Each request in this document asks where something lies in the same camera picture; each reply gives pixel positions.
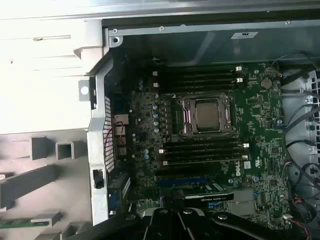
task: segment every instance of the red wire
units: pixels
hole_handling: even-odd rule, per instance
[[[124,123],[122,121],[117,121],[114,125],[118,125],[118,124],[121,124],[121,126],[122,126],[122,129],[121,129],[121,133],[122,133],[124,131]],[[104,147],[106,147],[106,145],[107,145],[108,136],[111,133],[111,131],[112,131],[112,126],[105,136]]]
[[[305,231],[305,234],[306,234],[306,236],[307,236],[306,240],[309,240],[309,239],[310,239],[309,232],[308,232],[308,230],[307,230],[307,228],[306,228],[305,226],[302,226],[298,221],[294,221],[294,220],[292,220],[292,219],[289,219],[289,220],[290,220],[290,222],[295,223],[295,224],[297,224],[299,227],[303,228],[304,231]]]

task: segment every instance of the metal bracket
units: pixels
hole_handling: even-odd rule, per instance
[[[80,80],[78,82],[79,86],[79,101],[88,102],[90,101],[90,82],[89,80]]]
[[[110,48],[119,47],[124,41],[124,36],[110,36],[109,37],[109,46]]]

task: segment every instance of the green circuit board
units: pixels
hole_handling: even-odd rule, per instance
[[[228,191],[252,190],[253,198],[247,206],[253,210],[249,210],[248,214],[244,211],[241,216],[272,229],[282,229],[285,228],[282,215],[289,210],[289,205],[288,190],[281,180],[286,152],[282,144],[283,110],[280,81],[276,78],[278,72],[263,63],[208,66],[204,69],[229,70],[237,66],[242,68],[243,82],[239,88],[223,93],[232,97],[230,117],[235,131],[228,136],[248,143],[247,159],[213,162],[207,165],[207,172],[201,177],[218,183]],[[271,86],[268,85],[270,82],[266,82],[266,88],[263,88],[262,80],[265,78],[273,80]],[[143,80],[143,84],[141,81],[139,87],[138,84],[133,85],[128,97],[130,124],[127,127],[128,131],[126,130],[128,147],[125,164],[134,169],[134,184],[128,201],[136,204],[136,210],[140,214],[146,208],[162,206],[161,191],[175,187],[157,184],[158,180],[164,179],[156,176],[156,171],[163,168],[162,154],[159,150],[164,143],[185,141],[185,138],[178,134],[184,127],[184,111],[176,99],[187,93],[163,94],[155,87],[155,81],[157,76],[153,75]],[[162,128],[165,120],[161,115],[166,103],[170,104],[172,116],[167,136]],[[195,192],[203,192],[204,186],[201,183],[184,184],[189,191]],[[209,203],[202,209],[209,212],[233,213],[235,203],[230,200],[218,201]]]

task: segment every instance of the chip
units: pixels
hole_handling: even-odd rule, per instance
[[[260,107],[253,107],[252,108],[252,115],[255,116],[255,115],[260,115],[261,112],[260,112]]]
[[[278,147],[272,147],[271,148],[271,153],[272,154],[278,154],[279,153],[279,148]]]
[[[270,180],[270,186],[277,186],[277,180]]]

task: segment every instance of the screw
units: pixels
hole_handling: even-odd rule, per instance
[[[226,220],[227,218],[228,218],[227,215],[224,215],[224,214],[219,214],[218,215],[218,219],[220,219],[220,220]]]
[[[183,210],[183,213],[184,214],[192,214],[192,209],[186,208],[186,209]]]
[[[167,214],[168,213],[168,210],[167,209],[161,209],[159,211],[159,214]]]
[[[130,214],[130,215],[126,216],[125,220],[130,221],[130,220],[134,220],[135,218],[136,218],[136,216],[135,216],[135,215]]]

